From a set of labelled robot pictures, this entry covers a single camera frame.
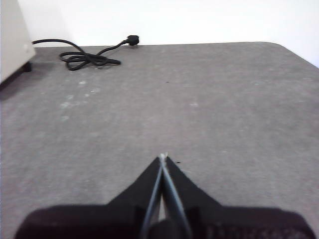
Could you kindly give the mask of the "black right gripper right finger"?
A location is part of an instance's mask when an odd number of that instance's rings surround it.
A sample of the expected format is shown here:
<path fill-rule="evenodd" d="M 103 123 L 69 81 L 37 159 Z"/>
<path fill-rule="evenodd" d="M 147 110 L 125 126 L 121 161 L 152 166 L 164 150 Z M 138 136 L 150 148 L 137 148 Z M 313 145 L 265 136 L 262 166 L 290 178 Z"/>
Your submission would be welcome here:
<path fill-rule="evenodd" d="M 167 157 L 165 179 L 194 239 L 314 239 L 298 213 L 279 208 L 227 206 L 195 185 Z"/>

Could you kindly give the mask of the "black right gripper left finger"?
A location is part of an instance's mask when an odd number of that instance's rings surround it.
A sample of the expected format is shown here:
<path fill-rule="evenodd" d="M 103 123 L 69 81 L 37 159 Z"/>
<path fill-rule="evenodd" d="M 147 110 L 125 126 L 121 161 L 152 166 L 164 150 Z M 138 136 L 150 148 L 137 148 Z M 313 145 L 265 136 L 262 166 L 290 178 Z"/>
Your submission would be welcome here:
<path fill-rule="evenodd" d="M 161 184 L 160 159 L 107 204 L 56 205 L 28 214 L 16 239 L 137 239 L 152 218 Z"/>

